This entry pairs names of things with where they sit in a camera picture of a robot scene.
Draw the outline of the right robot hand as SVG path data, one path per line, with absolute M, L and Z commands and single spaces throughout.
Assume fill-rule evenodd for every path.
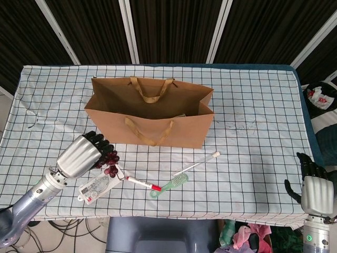
M 328 217 L 334 213 L 336 171 L 327 172 L 305 153 L 297 153 L 302 173 L 302 192 L 295 193 L 289 180 L 284 180 L 288 195 L 299 203 L 305 213 Z

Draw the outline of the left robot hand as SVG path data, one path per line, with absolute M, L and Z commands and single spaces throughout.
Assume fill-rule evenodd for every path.
M 68 179 L 77 179 L 102 160 L 114 146 L 95 131 L 77 137 L 57 159 L 57 170 Z

